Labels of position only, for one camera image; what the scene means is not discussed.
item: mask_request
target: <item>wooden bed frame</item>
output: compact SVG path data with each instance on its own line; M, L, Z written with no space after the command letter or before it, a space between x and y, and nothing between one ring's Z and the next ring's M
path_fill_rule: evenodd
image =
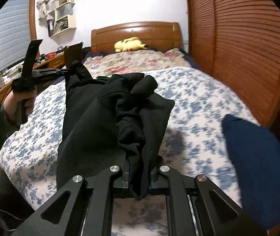
M160 51L181 47L181 32L176 22L134 22L92 30L92 51L114 51L114 44L130 37Z

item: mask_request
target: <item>window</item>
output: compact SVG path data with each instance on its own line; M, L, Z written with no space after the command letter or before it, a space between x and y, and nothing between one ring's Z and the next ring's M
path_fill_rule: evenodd
M24 59L36 39L35 0L8 0L0 10L0 71Z

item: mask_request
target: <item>black metal frame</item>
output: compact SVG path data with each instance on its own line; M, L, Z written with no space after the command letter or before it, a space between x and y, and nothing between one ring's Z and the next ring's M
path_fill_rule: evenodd
M97 176L74 176L12 236L110 236L114 198L132 197L128 171L125 159L123 166L113 165ZM151 179L149 194L166 196L169 236L196 235L188 196L200 236L267 235L204 175L184 176L159 156Z
M69 69L39 69L33 70L36 55L43 40L32 40L26 51L21 76L14 79L11 84L13 92L34 90L35 86L58 79L66 75ZM22 125L27 122L28 116L25 107L26 100L18 102L16 111L16 124Z

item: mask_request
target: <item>louvered wardrobe door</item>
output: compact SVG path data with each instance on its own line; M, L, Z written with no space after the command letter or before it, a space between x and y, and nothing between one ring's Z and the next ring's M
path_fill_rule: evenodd
M280 104L280 10L271 0L188 0L190 53L267 125Z
M213 0L188 0L190 51L196 63L211 74L215 21Z

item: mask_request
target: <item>pikachu plush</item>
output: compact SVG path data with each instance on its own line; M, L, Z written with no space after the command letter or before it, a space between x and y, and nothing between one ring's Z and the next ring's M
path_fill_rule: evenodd
M146 48L148 48L148 46L146 44L142 44L138 37L131 37L123 41L118 41L114 45L116 52L136 51Z

